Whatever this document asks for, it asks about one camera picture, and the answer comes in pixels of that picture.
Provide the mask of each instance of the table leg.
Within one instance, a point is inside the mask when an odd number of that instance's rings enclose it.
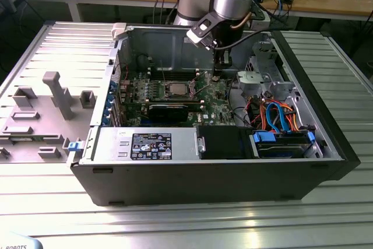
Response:
[[[82,21],[82,16],[80,15],[79,9],[78,9],[78,4],[77,3],[72,3],[68,2],[69,5],[69,10],[71,14],[71,18],[73,22],[81,22]]]
[[[8,10],[10,13],[15,13],[17,12],[17,8],[14,5],[14,0],[0,0],[1,4],[4,5],[5,9]]]

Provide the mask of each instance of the power supply label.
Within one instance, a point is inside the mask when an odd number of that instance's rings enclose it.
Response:
[[[133,134],[132,160],[171,160],[171,134]]]

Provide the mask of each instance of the blue clip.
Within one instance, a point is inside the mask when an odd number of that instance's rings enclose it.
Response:
[[[307,133],[307,135],[308,135],[308,138],[311,141],[311,143],[314,143],[315,142],[315,135],[311,131],[309,131]]]
[[[84,149],[85,141],[70,142],[68,146],[69,152],[78,152]]]
[[[102,125],[109,125],[109,119],[108,118],[102,118],[101,119],[101,124]]]
[[[256,132],[254,133],[254,142],[276,142],[276,137],[273,132]]]
[[[108,100],[108,101],[113,101],[113,100],[114,100],[114,96],[112,96],[111,94],[108,94],[108,95],[106,96],[106,100]]]
[[[108,110],[108,108],[105,108],[104,109],[104,116],[109,116],[110,115],[110,112]]]
[[[105,106],[106,106],[107,108],[111,108],[111,107],[112,107],[112,103],[110,103],[110,101],[106,101],[106,102],[105,102]]]
[[[115,83],[114,81],[110,81],[110,86],[111,87],[118,87],[118,84]]]

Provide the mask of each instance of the blue cable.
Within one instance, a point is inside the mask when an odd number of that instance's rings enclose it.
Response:
[[[267,122],[268,124],[270,125],[271,128],[273,128],[278,134],[280,133],[280,130],[274,125],[272,124],[272,121],[270,120],[270,114],[269,114],[269,111],[270,111],[270,108],[273,107],[273,106],[277,106],[277,109],[279,109],[279,116],[280,116],[280,122],[281,122],[281,126],[282,126],[282,129],[284,131],[287,131],[287,132],[290,132],[290,129],[288,127],[288,125],[286,124],[285,122],[285,114],[284,114],[284,111],[282,110],[282,107],[277,104],[277,103],[270,103],[268,106],[267,106],[267,112],[266,112],[266,118],[267,118]]]
[[[281,12],[282,12],[282,3],[281,3],[281,0],[278,0],[278,1],[279,1],[279,9],[280,9],[279,15],[281,15]]]

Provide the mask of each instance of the side panel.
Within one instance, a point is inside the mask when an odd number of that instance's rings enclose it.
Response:
[[[297,81],[296,83],[299,83],[299,90],[303,92],[308,99],[323,128],[328,134],[328,137],[335,146],[338,154],[346,160],[343,165],[343,169],[329,178],[330,180],[339,180],[348,172],[357,167],[360,164],[360,161],[345,135],[342,133],[342,130],[339,128],[337,122],[333,118],[333,115],[331,115],[329,109],[321,99],[314,84],[304,71],[298,57],[291,50],[283,34],[280,31],[274,31],[272,34],[275,38],[275,44],[278,46],[278,52],[283,62],[285,63],[286,67],[289,68],[291,74],[294,75]]]
[[[301,199],[342,162],[72,165],[92,201],[106,205]]]

